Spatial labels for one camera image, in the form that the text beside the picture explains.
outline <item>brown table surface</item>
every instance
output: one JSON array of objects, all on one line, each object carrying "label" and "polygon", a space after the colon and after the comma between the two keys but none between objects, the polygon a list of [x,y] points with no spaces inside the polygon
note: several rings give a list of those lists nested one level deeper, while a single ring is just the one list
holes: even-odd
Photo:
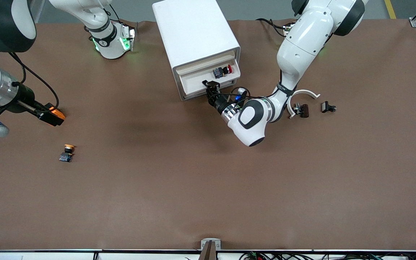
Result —
[{"label": "brown table surface", "polygon": [[[270,94],[281,37],[261,22],[229,23],[242,46],[237,86]],[[51,127],[1,116],[0,249],[182,249],[218,237],[238,249],[416,250],[407,20],[364,20],[333,37],[299,84],[322,96],[294,97],[310,117],[269,124],[253,148],[205,97],[180,101],[155,23],[139,23],[135,52],[118,60],[102,58],[83,25],[37,26],[20,57],[68,117]],[[8,54],[0,66],[21,78]],[[33,76],[26,85],[53,102]],[[320,113],[325,100],[338,111]],[[66,143],[77,146],[72,163],[58,161]]]}]

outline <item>yellow floor line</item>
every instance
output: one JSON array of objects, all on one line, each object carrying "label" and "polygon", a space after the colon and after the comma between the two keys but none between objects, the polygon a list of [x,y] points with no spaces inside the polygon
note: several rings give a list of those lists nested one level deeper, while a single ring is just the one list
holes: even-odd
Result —
[{"label": "yellow floor line", "polygon": [[393,5],[391,5],[391,0],[385,0],[386,9],[388,9],[389,18],[396,19],[396,14],[394,13]]}]

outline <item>green led light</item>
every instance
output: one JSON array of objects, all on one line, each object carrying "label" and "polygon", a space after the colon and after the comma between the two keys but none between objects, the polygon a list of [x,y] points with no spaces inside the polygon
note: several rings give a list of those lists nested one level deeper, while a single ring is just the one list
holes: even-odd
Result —
[{"label": "green led light", "polygon": [[94,40],[94,38],[92,39],[92,42],[94,43],[94,45],[96,46],[96,50],[99,51],[99,47],[97,46],[96,40]]},{"label": "green led light", "polygon": [[127,51],[127,50],[129,50],[129,48],[130,48],[130,46],[129,46],[129,41],[126,39],[126,38],[120,38],[120,40],[121,40],[121,43],[122,43],[122,46],[123,46],[123,49],[125,50],[125,51]]}]

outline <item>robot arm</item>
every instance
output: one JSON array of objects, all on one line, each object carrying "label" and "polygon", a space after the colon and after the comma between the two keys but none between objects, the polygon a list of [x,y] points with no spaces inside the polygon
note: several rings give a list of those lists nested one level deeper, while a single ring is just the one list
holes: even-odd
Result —
[{"label": "robot arm", "polygon": [[49,0],[51,4],[78,18],[92,35],[96,50],[107,59],[117,59],[132,49],[134,28],[111,21],[104,6],[112,0]]},{"label": "robot arm", "polygon": [[0,52],[24,52],[35,42],[28,0],[0,0]]},{"label": "robot arm", "polygon": [[287,34],[277,53],[281,78],[270,96],[252,99],[227,120],[229,128],[247,146],[264,140],[267,123],[279,120],[298,81],[334,33],[344,36],[359,25],[365,12],[363,0],[293,0],[302,16]]},{"label": "robot arm", "polygon": [[[0,52],[23,52],[36,38],[36,28],[28,0],[0,0]],[[35,100],[33,91],[0,69],[0,114],[29,112],[51,125],[60,125],[62,118],[50,112],[51,106]],[[0,122],[0,137],[9,129]]]}]

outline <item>white box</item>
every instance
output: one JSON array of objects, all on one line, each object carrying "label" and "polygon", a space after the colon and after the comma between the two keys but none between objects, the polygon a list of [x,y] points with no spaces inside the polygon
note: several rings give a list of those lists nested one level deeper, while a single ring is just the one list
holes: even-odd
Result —
[{"label": "white box", "polygon": [[[164,0],[152,5],[181,100],[205,94],[202,81],[221,87],[240,77],[240,46],[216,0]],[[232,73],[215,79],[213,69]]]}]

